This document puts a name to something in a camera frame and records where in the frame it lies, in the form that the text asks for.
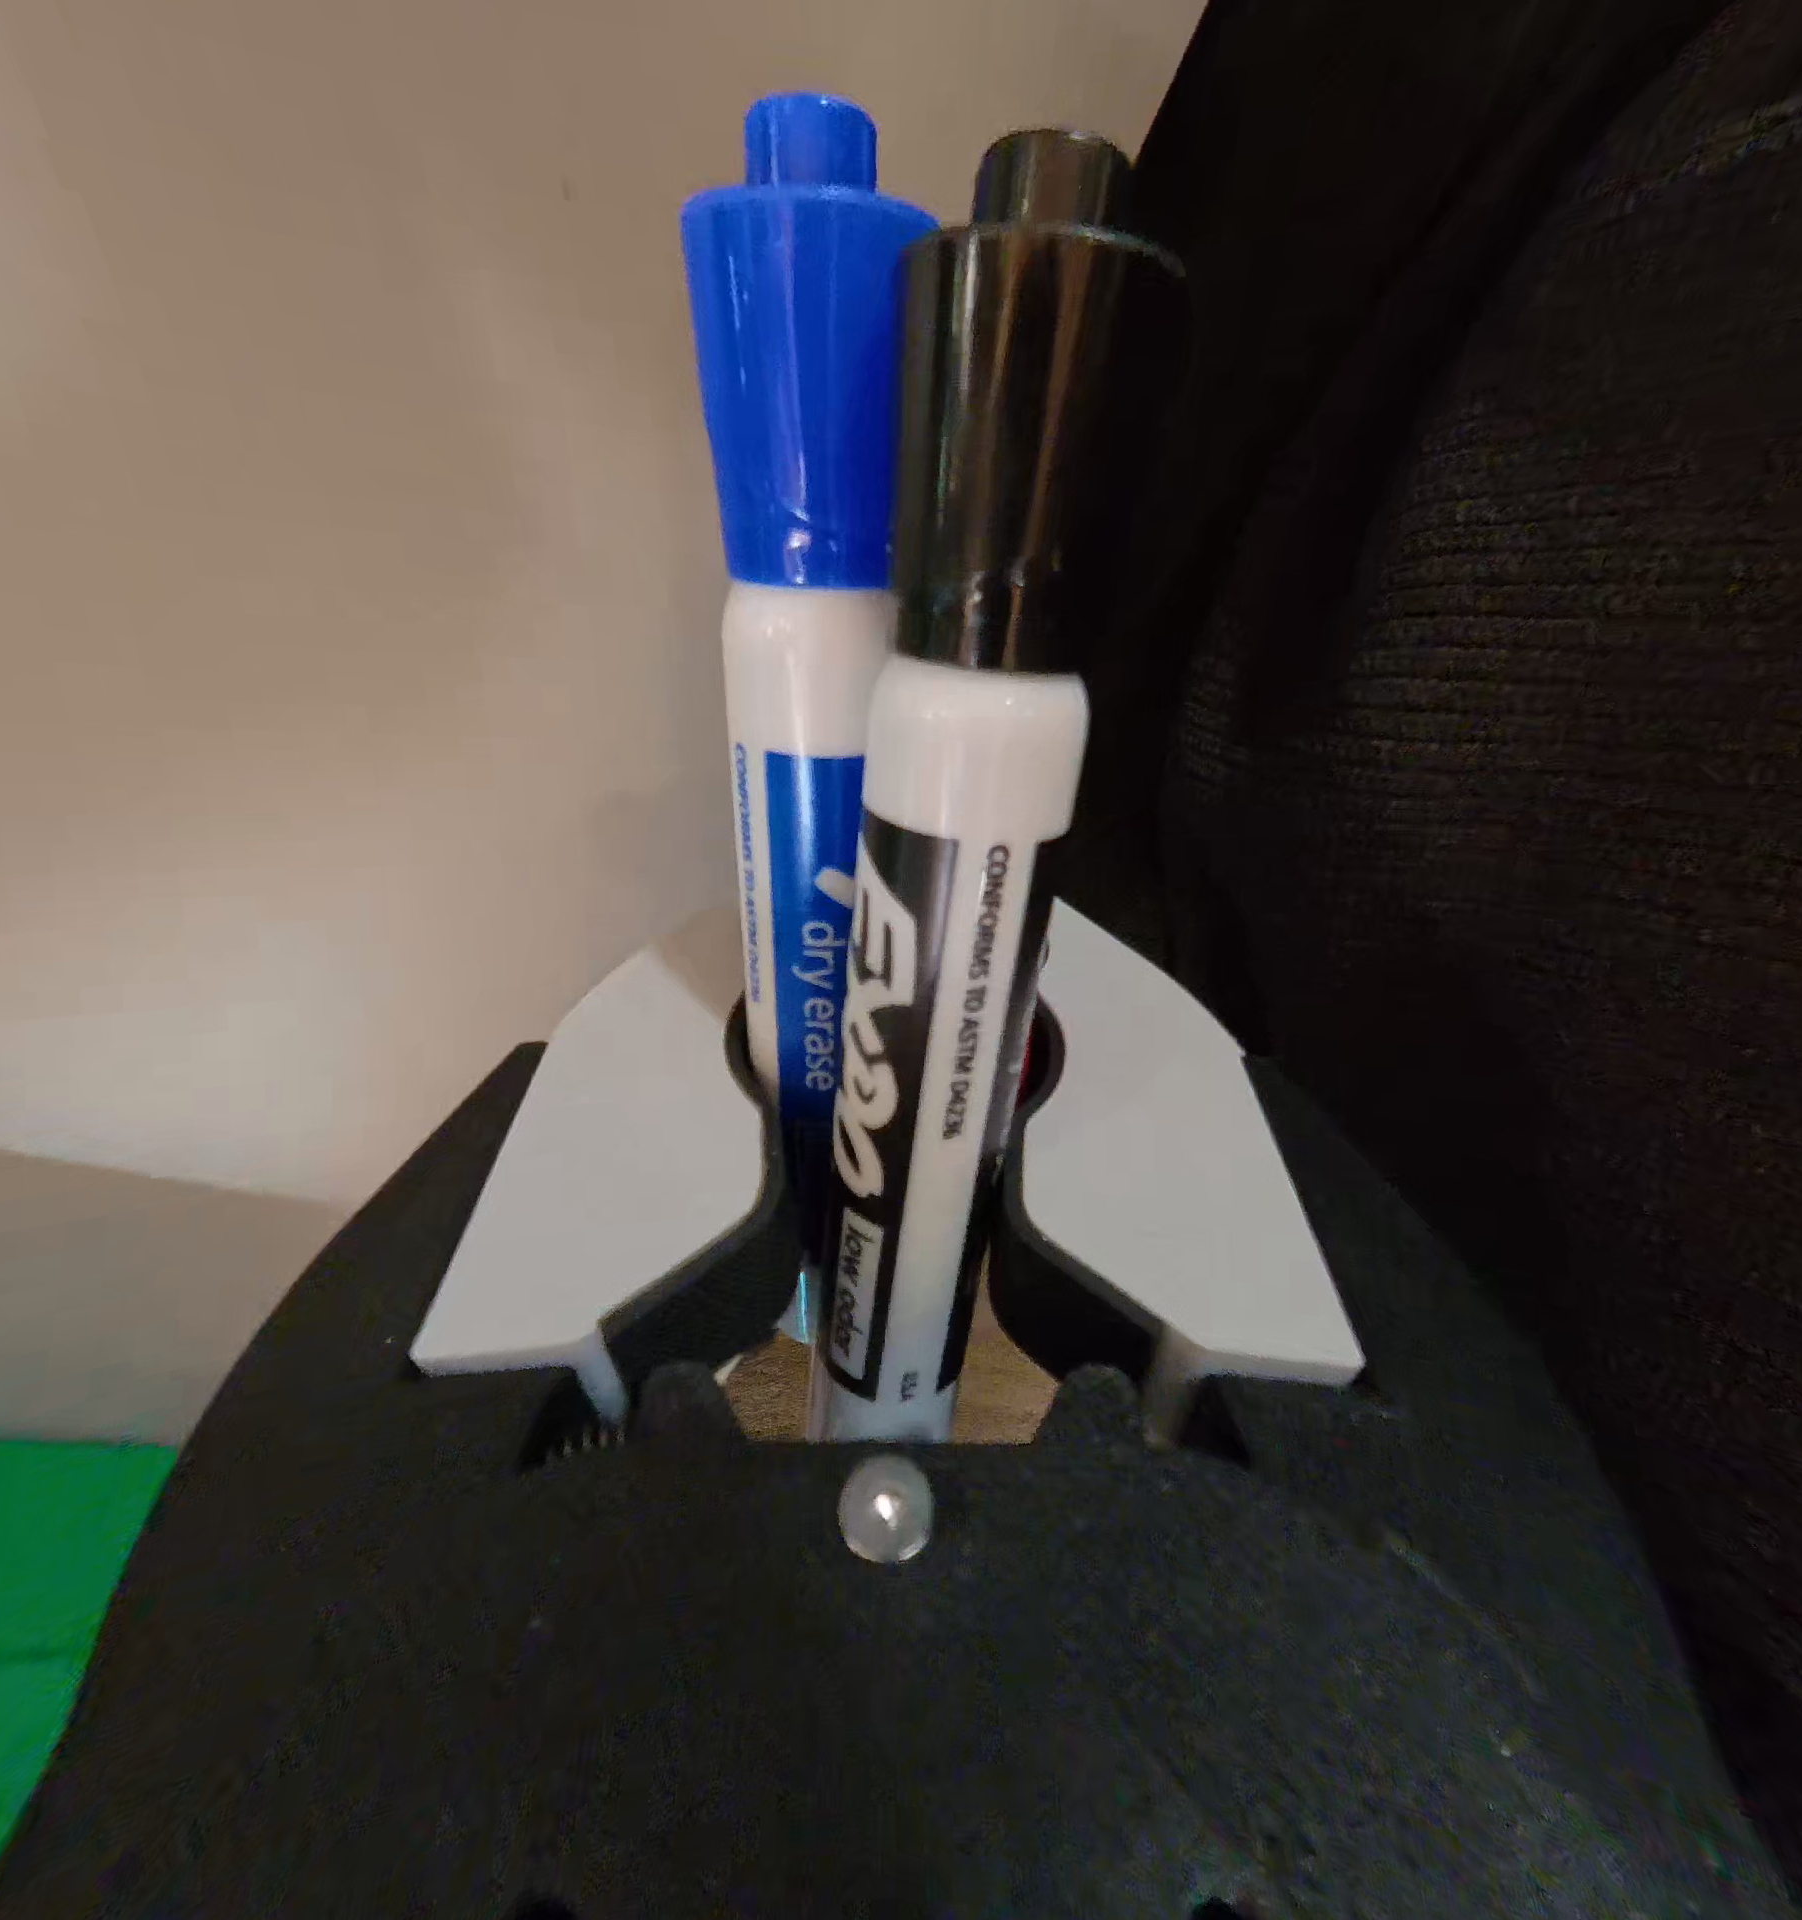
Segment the green plastic bin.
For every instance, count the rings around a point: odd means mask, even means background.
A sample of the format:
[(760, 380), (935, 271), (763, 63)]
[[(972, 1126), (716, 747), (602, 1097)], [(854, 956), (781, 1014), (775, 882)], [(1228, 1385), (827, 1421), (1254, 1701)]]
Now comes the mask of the green plastic bin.
[(176, 1452), (0, 1438), (0, 1850), (49, 1763)]

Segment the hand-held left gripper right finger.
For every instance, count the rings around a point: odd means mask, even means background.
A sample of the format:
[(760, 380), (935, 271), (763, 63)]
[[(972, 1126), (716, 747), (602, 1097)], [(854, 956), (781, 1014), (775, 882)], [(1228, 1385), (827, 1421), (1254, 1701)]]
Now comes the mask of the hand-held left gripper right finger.
[(1350, 1385), (1364, 1349), (1241, 1044), (1062, 900), (1042, 994), (1063, 1066), (1006, 1150), (1014, 1345), (1054, 1380), (1122, 1374), (1153, 1442), (1202, 1428), (1212, 1380)]

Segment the black dry erase marker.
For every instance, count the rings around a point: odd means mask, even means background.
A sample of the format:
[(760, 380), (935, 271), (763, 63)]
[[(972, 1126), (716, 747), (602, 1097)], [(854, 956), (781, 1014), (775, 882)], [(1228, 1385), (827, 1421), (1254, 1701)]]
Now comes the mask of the black dry erase marker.
[(1083, 657), (1177, 377), (1131, 162), (1028, 129), (904, 255), (898, 637), (868, 703), (815, 1442), (949, 1435), (1088, 727)]

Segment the red dry erase marker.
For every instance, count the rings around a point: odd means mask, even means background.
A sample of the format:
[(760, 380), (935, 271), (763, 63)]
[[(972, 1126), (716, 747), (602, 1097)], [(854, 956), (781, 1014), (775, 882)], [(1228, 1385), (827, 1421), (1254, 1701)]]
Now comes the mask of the red dry erase marker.
[(1010, 1042), (1018, 1044), (1012, 1097), (1006, 1111), (1006, 1139), (1010, 1141), (1021, 1137), (1027, 1117), (1050, 1099), (1063, 1066), (1063, 1038), (1054, 1010), (1042, 994), (1042, 976), (1054, 947), (1054, 916), (1040, 931), (1028, 924), (1027, 935), (1028, 938), (1018, 950), (1014, 965), (1006, 1035)]

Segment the blue dry erase marker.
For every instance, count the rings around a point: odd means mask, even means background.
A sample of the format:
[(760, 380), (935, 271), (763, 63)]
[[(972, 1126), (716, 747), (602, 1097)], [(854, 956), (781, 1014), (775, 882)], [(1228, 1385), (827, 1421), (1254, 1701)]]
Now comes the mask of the blue dry erase marker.
[(744, 116), (744, 180), (679, 214), (722, 515), (727, 791), (744, 1030), (794, 1197), (778, 1328), (812, 1344), (868, 703), (890, 588), (899, 271), (935, 218), (877, 188), (877, 130), (836, 94)]

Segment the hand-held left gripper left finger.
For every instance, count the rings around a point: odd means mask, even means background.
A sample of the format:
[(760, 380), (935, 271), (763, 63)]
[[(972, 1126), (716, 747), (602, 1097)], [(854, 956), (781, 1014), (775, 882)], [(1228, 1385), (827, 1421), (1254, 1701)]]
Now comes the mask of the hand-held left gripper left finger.
[(410, 1359), (430, 1378), (571, 1370), (625, 1421), (608, 1320), (758, 1201), (760, 1116), (725, 1054), (733, 906), (625, 957), (552, 1025)]

